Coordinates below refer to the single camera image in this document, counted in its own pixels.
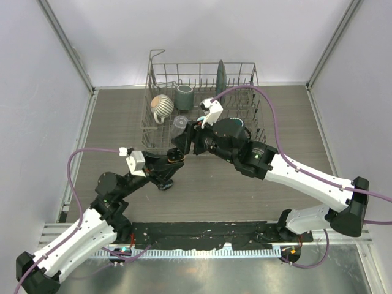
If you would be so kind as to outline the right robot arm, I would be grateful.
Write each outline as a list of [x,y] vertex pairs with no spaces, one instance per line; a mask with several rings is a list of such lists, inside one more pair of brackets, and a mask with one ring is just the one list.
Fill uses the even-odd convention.
[[210,126],[177,116],[170,137],[183,154],[209,152],[233,164],[244,176],[283,184],[320,201],[312,208],[282,212],[276,227],[282,241],[327,228],[345,236],[361,236],[368,205],[368,180],[357,177],[351,181],[314,169],[305,173],[300,164],[276,148],[253,141],[239,118],[225,118]]

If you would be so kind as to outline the black earbud charging case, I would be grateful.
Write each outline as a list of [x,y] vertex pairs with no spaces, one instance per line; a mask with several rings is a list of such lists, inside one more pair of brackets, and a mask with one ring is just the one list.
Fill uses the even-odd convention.
[[170,180],[164,184],[159,184],[157,187],[160,191],[166,191],[166,190],[170,189],[172,186],[173,186],[173,181]]

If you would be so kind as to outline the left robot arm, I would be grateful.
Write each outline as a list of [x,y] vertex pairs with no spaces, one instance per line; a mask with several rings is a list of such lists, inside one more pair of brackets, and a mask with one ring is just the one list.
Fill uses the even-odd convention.
[[172,148],[165,155],[120,147],[114,151],[125,158],[124,176],[103,173],[98,179],[96,198],[80,217],[51,243],[33,254],[23,252],[16,259],[16,292],[56,293],[70,274],[93,253],[115,242],[129,240],[131,222],[123,215],[124,198],[148,183],[159,190],[172,187],[172,176],[184,165],[184,154]]

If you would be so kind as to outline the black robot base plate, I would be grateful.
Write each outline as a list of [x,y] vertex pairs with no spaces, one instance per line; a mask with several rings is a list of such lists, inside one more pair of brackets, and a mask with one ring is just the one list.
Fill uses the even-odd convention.
[[232,249],[271,249],[273,243],[310,243],[311,232],[301,236],[285,231],[275,222],[134,222],[116,243],[148,245],[158,250],[213,250],[231,244]]

